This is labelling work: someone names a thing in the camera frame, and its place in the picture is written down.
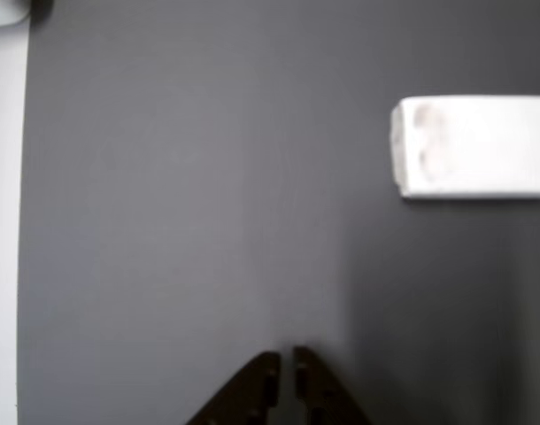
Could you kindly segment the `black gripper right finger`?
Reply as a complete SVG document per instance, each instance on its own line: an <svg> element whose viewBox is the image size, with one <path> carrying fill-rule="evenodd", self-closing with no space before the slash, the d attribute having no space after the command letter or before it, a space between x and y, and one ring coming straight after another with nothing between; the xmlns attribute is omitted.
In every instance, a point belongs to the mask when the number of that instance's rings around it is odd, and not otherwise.
<svg viewBox="0 0 540 425"><path fill-rule="evenodd" d="M371 425L349 391L312 349L293 349L296 398L305 406L307 424Z"/></svg>

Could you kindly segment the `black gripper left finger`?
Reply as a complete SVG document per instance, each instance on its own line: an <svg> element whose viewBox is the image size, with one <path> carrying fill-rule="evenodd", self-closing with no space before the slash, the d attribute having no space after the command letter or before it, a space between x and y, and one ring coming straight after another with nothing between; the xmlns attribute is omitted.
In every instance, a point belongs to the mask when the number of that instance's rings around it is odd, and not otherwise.
<svg viewBox="0 0 540 425"><path fill-rule="evenodd" d="M222 386L189 420L188 425L267 424L278 405L281 355L261 352Z"/></svg>

